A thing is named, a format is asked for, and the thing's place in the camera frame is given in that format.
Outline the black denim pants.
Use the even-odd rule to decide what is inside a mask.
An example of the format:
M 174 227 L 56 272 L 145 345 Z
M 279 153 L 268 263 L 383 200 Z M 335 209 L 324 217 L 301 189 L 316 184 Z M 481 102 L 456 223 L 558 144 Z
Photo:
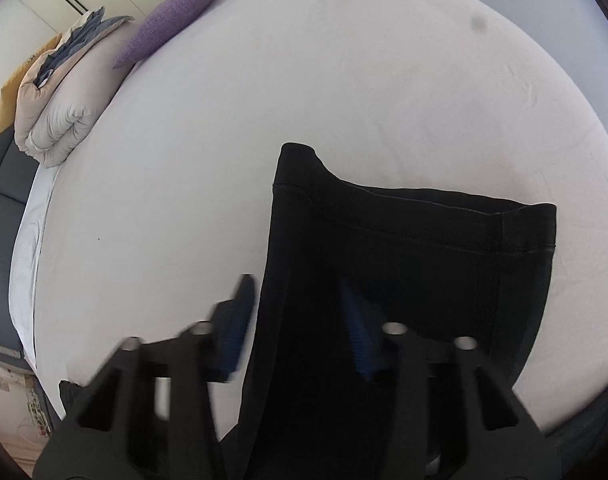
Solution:
M 514 395 L 542 320 L 556 210 L 345 182 L 286 144 L 238 370 L 214 326 L 131 341 L 83 390 L 47 479 L 555 479 Z M 355 370 L 342 284 L 379 313 Z

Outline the dark grey padded headboard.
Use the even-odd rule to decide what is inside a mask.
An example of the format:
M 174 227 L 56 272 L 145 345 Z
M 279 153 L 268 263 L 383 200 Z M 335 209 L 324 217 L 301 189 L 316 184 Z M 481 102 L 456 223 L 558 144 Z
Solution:
M 9 311 L 11 258 L 38 162 L 22 153 L 13 128 L 0 134 L 0 364 L 26 372 L 23 348 Z

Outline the mustard yellow cushion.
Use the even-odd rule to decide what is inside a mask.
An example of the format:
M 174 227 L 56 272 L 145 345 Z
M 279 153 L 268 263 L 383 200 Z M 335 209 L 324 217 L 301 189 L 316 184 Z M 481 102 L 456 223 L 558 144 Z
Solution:
M 16 97 L 25 74 L 42 54 L 57 47 L 61 37 L 61 34 L 57 34 L 29 56 L 0 88 L 0 134 L 14 123 Z

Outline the folded beige grey duvet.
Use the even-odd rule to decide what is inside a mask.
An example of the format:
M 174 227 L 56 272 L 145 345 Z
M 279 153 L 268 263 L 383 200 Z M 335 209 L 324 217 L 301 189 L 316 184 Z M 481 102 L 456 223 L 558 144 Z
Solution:
M 14 142 L 42 166 L 64 163 L 88 137 L 132 68 L 118 56 L 137 24 L 128 15 L 88 11 L 39 55 L 16 95 Z

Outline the purple cushion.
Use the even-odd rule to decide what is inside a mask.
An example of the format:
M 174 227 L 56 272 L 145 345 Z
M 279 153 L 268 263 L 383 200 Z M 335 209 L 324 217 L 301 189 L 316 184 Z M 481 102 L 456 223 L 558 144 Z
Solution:
M 214 0 L 165 0 L 156 6 L 118 55 L 114 68 L 144 60 L 191 25 Z

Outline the white pillow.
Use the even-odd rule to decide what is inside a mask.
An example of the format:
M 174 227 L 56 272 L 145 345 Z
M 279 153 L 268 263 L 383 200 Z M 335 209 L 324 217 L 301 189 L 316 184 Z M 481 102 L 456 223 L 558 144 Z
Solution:
M 39 166 L 16 234 L 9 274 L 9 313 L 23 350 L 23 359 L 34 372 L 35 292 L 47 212 L 60 167 Z

